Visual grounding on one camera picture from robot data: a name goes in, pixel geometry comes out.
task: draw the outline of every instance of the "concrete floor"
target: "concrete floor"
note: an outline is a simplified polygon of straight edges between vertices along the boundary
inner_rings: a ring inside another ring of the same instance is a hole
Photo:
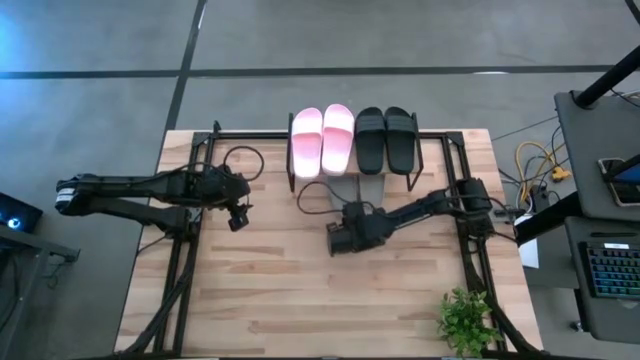
[[[179,70],[196,4],[0,0],[0,75]],[[209,0],[191,67],[607,65],[638,45],[639,34],[621,0]],[[600,75],[568,69],[193,78],[175,127],[206,129],[219,120],[226,128],[281,129],[288,112],[340,102],[354,111],[399,105],[417,112],[423,128],[481,127],[495,138],[553,116],[555,92],[582,89]],[[55,290],[39,289],[25,358],[112,350],[141,228],[108,216],[59,216],[53,189],[79,172],[151,174],[176,82],[0,80],[0,191],[45,210],[40,234],[82,248]],[[618,90],[637,88],[640,77],[633,75]],[[515,147],[525,140],[547,143],[556,127],[549,121],[494,142],[500,167],[515,175]],[[566,195],[573,187],[565,182],[556,189]],[[513,198],[515,189],[505,190]],[[571,292],[531,287],[531,294],[546,350],[637,358],[640,346],[573,333],[567,327],[577,319]]]

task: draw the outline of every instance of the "white slide sandal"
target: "white slide sandal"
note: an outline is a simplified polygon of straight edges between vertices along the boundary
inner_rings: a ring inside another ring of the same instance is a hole
[[[324,112],[322,170],[325,174],[340,176],[347,171],[354,126],[353,114],[344,105],[330,105]]]
[[[322,155],[322,113],[307,108],[298,113],[291,126],[293,173],[300,179],[310,180],[320,174]]]

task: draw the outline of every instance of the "wooden tabletop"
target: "wooden tabletop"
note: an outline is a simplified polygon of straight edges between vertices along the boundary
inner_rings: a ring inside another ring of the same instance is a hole
[[[504,200],[487,130],[464,133],[472,176]],[[158,170],[188,161],[193,131],[167,133]],[[228,214],[204,215],[191,291],[183,355],[211,357],[392,357],[450,356],[436,333],[442,295],[465,287],[453,218],[440,216],[398,230],[387,245],[330,257],[325,225],[336,214],[305,215],[296,207],[285,171],[285,140],[218,140],[214,164],[235,145],[257,148],[262,176],[251,183],[250,224],[233,233]],[[447,186],[442,149],[422,140],[424,171],[413,192],[406,180],[385,176],[383,206],[405,205]],[[229,165],[246,176],[258,162],[234,152]],[[296,189],[303,183],[298,182]],[[310,187],[307,209],[330,209],[326,189]],[[510,227],[496,225],[503,233]],[[162,233],[145,228],[140,246]],[[542,348],[518,249],[509,240],[487,243],[498,301],[534,346]],[[171,241],[145,250],[136,260],[116,350],[130,345],[160,305]],[[167,346],[173,338],[169,321]]]

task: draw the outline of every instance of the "keyboard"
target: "keyboard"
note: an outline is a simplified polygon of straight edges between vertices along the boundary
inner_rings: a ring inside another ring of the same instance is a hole
[[[640,247],[582,243],[595,297],[640,300]]]

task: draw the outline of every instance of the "green plant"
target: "green plant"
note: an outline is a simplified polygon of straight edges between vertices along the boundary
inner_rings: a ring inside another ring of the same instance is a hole
[[[467,292],[455,288],[453,295],[444,294],[440,304],[442,319],[438,320],[438,333],[449,348],[455,349],[459,357],[469,354],[482,357],[480,351],[494,340],[503,340],[496,329],[484,325],[483,317],[491,312],[484,302],[486,292]]]

